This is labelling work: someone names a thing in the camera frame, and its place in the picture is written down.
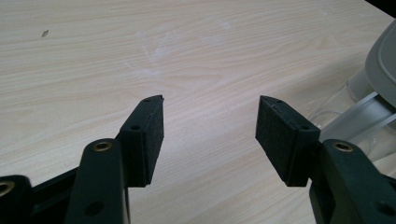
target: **scratch on table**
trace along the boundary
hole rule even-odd
[[[49,34],[49,32],[50,32],[49,30],[44,31],[44,33],[43,33],[43,35],[41,36],[41,38],[42,38],[42,37],[46,37],[46,36]]]

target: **wooden table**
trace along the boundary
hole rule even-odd
[[[133,223],[314,223],[308,188],[286,188],[254,139],[259,96],[308,116],[392,21],[362,0],[3,1],[0,175],[35,186],[68,171],[162,94]]]

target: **tabletop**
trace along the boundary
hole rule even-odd
[[[35,186],[164,97],[133,223],[315,223],[254,138],[260,95],[308,117],[393,18],[362,0],[13,0],[0,6],[0,175]],[[395,176],[395,156],[378,163]]]

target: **gray plastic object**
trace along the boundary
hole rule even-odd
[[[358,102],[323,128],[320,141],[357,142],[396,120],[396,20],[375,42],[364,69],[348,87]]]

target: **gray lid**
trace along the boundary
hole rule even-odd
[[[375,42],[364,68],[373,89],[396,107],[396,20]]]

